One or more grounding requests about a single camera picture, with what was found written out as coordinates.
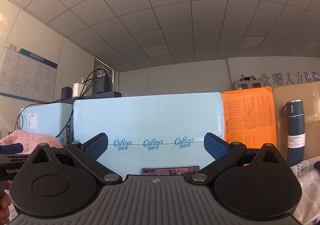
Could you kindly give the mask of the person's hand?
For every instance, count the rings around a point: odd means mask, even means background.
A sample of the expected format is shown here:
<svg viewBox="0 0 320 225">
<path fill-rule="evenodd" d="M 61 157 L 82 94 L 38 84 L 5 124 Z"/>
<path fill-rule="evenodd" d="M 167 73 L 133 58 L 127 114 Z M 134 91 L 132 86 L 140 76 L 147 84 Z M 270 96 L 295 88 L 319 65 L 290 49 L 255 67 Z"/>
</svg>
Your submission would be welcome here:
<svg viewBox="0 0 320 225">
<path fill-rule="evenodd" d="M 7 224 L 10 222 L 10 210 L 11 199 L 5 190 L 9 190 L 11 186 L 11 181 L 1 181 L 1 198 L 0 198 L 0 222 L 1 224 Z"/>
</svg>

